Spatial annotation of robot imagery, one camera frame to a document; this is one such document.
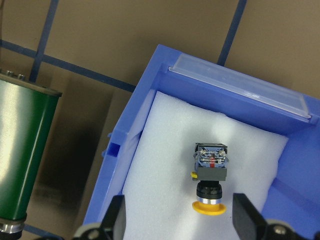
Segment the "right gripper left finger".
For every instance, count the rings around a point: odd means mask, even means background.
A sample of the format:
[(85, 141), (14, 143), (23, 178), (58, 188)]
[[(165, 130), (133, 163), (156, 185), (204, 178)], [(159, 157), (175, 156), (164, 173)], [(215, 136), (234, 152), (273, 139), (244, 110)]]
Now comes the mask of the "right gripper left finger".
[(102, 219), (82, 225), (73, 240), (123, 240), (126, 231), (126, 201), (124, 195), (115, 195)]

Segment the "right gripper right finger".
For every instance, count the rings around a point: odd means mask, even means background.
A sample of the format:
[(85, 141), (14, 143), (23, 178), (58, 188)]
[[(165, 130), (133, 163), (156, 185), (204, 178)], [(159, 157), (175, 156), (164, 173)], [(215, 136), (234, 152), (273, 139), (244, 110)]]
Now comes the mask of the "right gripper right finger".
[(241, 240), (302, 240), (280, 222), (269, 223), (244, 193), (232, 196), (232, 224)]

